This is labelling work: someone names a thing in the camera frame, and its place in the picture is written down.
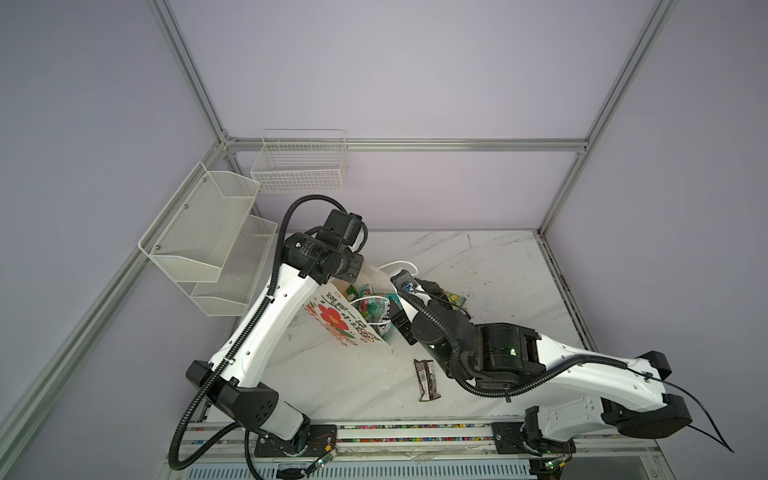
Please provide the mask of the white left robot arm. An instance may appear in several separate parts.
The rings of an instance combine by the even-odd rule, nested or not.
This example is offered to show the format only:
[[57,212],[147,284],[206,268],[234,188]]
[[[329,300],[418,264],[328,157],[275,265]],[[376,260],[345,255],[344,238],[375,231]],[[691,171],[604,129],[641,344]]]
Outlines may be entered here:
[[284,240],[267,286],[235,333],[211,359],[188,367],[195,403],[208,400],[237,427],[296,443],[309,420],[262,382],[268,361],[316,291],[331,279],[354,282],[363,264],[363,255],[339,235],[295,233]]

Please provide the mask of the teal Fox's large candy bag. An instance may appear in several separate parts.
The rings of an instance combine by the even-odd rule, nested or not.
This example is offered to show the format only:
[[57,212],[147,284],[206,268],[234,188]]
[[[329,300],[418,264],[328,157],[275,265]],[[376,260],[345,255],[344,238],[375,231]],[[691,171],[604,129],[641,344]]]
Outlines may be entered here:
[[353,300],[351,304],[383,340],[388,339],[393,325],[387,296],[367,295]]

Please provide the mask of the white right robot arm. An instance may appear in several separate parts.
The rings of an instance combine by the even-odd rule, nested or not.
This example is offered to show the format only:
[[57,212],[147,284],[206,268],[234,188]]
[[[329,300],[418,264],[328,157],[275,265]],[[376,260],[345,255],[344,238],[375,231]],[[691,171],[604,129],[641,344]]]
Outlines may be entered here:
[[530,439],[565,443],[608,427],[630,438],[662,439],[692,422],[684,398],[664,387],[671,369],[659,352],[606,356],[515,324],[474,324],[435,298],[408,292],[398,298],[416,343],[464,391],[506,402],[547,386],[574,393],[572,400],[527,407]]

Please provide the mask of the white floral paper bag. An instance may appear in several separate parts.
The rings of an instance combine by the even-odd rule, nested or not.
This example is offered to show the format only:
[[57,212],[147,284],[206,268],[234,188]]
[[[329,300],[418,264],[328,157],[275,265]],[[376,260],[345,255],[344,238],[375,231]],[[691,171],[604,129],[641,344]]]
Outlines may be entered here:
[[383,340],[346,299],[345,291],[350,285],[360,288],[364,284],[369,284],[375,295],[397,300],[397,293],[389,278],[400,269],[408,270],[412,275],[419,272],[415,264],[404,260],[379,266],[365,262],[355,282],[331,279],[313,293],[300,313],[317,322],[332,338],[345,347],[378,347],[389,343],[397,331],[394,325],[392,324],[393,329],[388,339]]

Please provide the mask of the dark brown snack bar wrapper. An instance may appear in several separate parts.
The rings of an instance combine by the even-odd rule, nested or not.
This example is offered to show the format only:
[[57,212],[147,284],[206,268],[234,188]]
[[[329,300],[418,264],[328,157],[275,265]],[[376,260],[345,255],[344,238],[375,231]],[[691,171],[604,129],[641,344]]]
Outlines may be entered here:
[[437,377],[433,360],[414,360],[414,369],[419,386],[419,402],[431,402],[441,398],[437,388]]

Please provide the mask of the green yellow Fox's candy bag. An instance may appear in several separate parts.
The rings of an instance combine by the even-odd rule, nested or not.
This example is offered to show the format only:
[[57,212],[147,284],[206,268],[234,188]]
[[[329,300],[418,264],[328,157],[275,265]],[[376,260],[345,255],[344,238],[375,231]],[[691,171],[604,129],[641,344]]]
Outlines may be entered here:
[[346,299],[350,303],[357,303],[362,300],[374,299],[376,297],[372,287],[369,284],[364,284],[360,288],[350,285],[345,291]]

